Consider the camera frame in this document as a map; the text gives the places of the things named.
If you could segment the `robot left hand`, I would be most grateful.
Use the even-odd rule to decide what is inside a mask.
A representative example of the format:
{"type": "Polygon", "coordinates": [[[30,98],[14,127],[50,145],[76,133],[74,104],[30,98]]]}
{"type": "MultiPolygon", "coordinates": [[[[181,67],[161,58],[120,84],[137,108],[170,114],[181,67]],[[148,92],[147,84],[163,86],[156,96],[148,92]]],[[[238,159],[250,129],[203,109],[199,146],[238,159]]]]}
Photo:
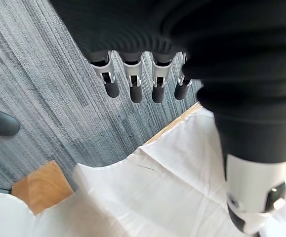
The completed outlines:
{"type": "Polygon", "coordinates": [[[142,54],[152,61],[152,99],[163,101],[174,56],[184,64],[174,96],[192,81],[213,112],[228,186],[243,233],[259,232],[286,202],[286,0],[53,0],[77,47],[115,98],[111,52],[122,59],[134,103],[142,100],[142,54]]]}

